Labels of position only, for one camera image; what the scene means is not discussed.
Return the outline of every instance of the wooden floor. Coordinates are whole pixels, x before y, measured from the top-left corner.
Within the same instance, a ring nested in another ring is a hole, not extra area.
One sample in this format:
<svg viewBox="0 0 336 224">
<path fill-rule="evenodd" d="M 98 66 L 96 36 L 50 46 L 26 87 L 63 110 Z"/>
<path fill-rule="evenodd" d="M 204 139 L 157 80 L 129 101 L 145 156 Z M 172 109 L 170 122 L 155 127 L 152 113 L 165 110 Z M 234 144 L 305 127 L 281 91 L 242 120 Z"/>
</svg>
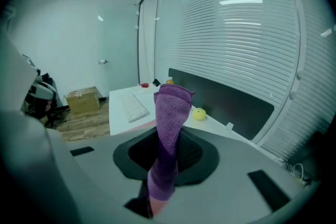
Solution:
<svg viewBox="0 0 336 224">
<path fill-rule="evenodd" d="M 110 135 L 109 102 L 100 102 L 100 109 L 74 116 L 70 110 L 65 111 L 64 121 L 56 121 L 58 130 L 65 141 L 75 141 L 86 138 Z"/>
</svg>

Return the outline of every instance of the towel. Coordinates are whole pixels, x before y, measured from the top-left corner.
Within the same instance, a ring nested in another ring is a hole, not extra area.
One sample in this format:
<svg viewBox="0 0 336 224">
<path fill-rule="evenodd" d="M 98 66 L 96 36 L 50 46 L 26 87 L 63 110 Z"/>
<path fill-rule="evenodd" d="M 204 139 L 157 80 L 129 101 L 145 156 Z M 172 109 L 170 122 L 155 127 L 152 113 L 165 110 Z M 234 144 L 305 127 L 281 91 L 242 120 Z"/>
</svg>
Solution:
<svg viewBox="0 0 336 224">
<path fill-rule="evenodd" d="M 167 201 L 174 192 L 177 143 L 191 110 L 193 94 L 171 84 L 161 85 L 159 92 L 154 94 L 158 157 L 148 172 L 147 184 L 149 196 L 155 200 Z"/>
</svg>

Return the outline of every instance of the bottle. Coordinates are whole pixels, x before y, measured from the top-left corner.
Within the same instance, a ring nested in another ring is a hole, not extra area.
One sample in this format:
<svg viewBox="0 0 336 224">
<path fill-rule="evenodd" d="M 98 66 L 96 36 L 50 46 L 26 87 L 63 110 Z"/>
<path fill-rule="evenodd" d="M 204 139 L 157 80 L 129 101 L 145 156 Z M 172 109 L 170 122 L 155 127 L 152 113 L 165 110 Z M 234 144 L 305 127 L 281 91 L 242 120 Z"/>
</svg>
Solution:
<svg viewBox="0 0 336 224">
<path fill-rule="evenodd" d="M 172 84 L 174 85 L 173 77 L 168 77 L 166 84 Z"/>
</svg>

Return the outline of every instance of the cable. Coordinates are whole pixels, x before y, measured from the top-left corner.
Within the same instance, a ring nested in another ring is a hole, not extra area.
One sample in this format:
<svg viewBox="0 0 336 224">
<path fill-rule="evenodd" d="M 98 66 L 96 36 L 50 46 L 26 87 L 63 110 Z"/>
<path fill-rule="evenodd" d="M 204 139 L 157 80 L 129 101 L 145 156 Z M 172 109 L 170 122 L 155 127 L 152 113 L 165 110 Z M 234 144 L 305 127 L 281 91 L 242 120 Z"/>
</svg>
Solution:
<svg viewBox="0 0 336 224">
<path fill-rule="evenodd" d="M 300 164 L 300 163 L 297 163 L 296 165 L 294 165 L 293 170 L 295 170 L 295 167 L 296 167 L 297 165 L 301 166 L 301 170 L 302 170 L 302 172 L 301 172 L 301 180 L 303 180 L 303 165 Z"/>
</svg>

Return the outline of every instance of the black pad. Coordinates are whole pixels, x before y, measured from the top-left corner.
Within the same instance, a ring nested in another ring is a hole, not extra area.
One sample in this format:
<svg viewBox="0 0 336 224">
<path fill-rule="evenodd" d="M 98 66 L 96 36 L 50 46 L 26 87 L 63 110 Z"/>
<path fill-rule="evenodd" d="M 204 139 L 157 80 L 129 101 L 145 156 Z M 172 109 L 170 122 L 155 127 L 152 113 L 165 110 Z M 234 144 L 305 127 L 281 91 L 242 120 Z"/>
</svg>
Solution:
<svg viewBox="0 0 336 224">
<path fill-rule="evenodd" d="M 113 160 L 128 178 L 146 180 L 147 172 L 157 157 L 158 132 L 153 128 L 121 145 L 113 152 Z M 179 173 L 175 186 L 198 184 L 217 167 L 219 153 L 209 142 L 182 129 L 177 148 Z"/>
</svg>

